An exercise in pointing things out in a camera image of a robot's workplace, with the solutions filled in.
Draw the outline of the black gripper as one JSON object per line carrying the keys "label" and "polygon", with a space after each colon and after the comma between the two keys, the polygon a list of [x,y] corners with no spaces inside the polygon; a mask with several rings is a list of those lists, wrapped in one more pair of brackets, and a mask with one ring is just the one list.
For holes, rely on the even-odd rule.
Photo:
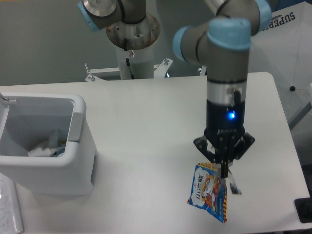
{"label": "black gripper", "polygon": [[232,162],[241,159],[255,142],[255,138],[245,132],[244,115],[245,101],[233,106],[207,101],[204,136],[196,138],[193,143],[216,165],[221,179],[228,177]]}

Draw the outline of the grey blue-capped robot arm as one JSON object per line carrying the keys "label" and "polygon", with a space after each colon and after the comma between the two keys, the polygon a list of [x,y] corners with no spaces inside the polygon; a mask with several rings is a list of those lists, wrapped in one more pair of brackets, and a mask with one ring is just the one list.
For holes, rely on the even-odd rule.
{"label": "grey blue-capped robot arm", "polygon": [[[226,178],[229,166],[253,144],[245,132],[247,73],[251,37],[270,23],[265,0],[209,0],[215,18],[179,29],[173,39],[175,55],[207,69],[206,128],[195,146],[219,167]],[[122,79],[152,78],[147,49],[158,39],[160,26],[146,11],[144,0],[81,0],[78,8],[93,31],[106,30],[120,50]]]}

